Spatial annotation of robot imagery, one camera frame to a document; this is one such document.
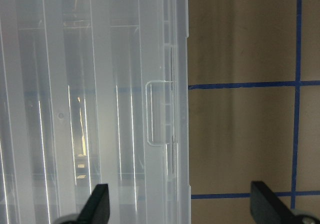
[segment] blue tape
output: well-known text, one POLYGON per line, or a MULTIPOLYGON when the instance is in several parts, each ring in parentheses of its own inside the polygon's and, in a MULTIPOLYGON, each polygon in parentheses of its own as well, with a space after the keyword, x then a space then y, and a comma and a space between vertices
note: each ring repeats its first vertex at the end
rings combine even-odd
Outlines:
MULTIPOLYGON (((277 197, 291 197, 291 191, 275 192, 277 197)), ((295 196, 320 196, 320 190, 296 191, 295 196)), ((191 199, 249 198, 250 193, 194 194, 191 199)))
MULTIPOLYGON (((296 53, 295 53, 295 81, 301 83, 301 35, 302 35, 302 0, 296 0, 296 53)), ((293 126, 293 152, 291 174, 291 204, 296 208, 298 142, 299 142, 299 113, 300 113, 300 85, 295 87, 294 96, 294 126, 293 126)))
POLYGON ((194 89, 223 89, 223 88, 268 88, 268 87, 295 87, 295 81, 266 81, 243 83, 218 83, 189 85, 189 90, 194 89))
POLYGON ((304 80, 300 83, 301 86, 320 86, 320 80, 304 80))
POLYGON ((296 196, 320 196, 320 190, 296 191, 296 196))

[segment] plastic latch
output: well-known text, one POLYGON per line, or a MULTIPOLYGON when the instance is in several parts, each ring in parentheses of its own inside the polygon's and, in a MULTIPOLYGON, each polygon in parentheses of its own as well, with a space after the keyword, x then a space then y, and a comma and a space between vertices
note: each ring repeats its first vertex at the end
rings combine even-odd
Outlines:
POLYGON ((168 145, 174 134, 173 81, 154 80, 145 85, 147 142, 168 145))

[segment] clear plastic container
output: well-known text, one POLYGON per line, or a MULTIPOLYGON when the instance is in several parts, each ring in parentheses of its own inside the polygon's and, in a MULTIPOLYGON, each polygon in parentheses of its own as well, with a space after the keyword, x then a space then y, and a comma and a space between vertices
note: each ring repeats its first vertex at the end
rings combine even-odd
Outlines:
POLYGON ((1 224, 190 222, 186 3, 0 0, 1 224))

